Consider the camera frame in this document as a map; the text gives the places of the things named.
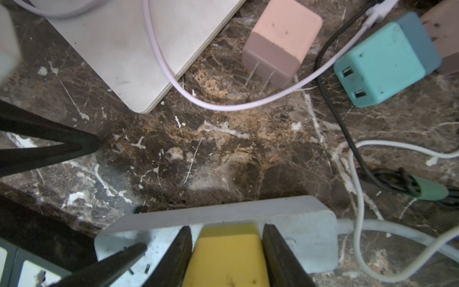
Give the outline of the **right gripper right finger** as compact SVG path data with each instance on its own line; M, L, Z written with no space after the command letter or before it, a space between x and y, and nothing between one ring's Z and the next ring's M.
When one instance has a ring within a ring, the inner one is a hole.
M275 225L264 226L262 245L271 287L316 286Z

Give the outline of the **pink plug adapter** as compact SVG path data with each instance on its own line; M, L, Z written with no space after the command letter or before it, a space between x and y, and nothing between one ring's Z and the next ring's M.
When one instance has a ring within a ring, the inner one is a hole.
M242 64L275 88L292 81L323 25L322 18L294 0L272 0L242 50Z
M422 15L421 21L442 56L438 73L443 75L457 73L459 71L459 0L440 2Z

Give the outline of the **teal plug adapter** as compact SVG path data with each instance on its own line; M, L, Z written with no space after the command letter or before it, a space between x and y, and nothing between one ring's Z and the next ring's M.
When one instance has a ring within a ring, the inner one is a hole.
M421 19L409 12L339 58L333 70L354 106L378 105L440 67Z

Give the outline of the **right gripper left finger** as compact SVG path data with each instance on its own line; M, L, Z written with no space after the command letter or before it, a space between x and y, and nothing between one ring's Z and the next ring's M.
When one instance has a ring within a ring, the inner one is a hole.
M143 287L181 287L192 256L192 234L182 227Z

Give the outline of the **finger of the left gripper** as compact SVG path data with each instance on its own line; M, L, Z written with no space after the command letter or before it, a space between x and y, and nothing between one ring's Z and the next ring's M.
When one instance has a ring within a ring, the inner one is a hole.
M57 142L38 148L1 150L1 176L9 176L96 152L101 140L90 133L64 126L1 101L1 131Z
M110 287L147 251L145 243L137 243L95 264L79 270L52 287Z

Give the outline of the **yellow plug adapter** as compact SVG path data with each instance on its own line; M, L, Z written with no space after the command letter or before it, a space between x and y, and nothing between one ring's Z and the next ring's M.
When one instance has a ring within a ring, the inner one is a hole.
M262 240L254 223L207 225L201 230L184 287L268 287Z

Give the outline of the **black power strip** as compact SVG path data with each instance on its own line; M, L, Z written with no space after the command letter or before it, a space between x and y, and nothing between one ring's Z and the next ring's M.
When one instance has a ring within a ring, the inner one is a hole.
M1 239L2 287L49 287L71 273Z

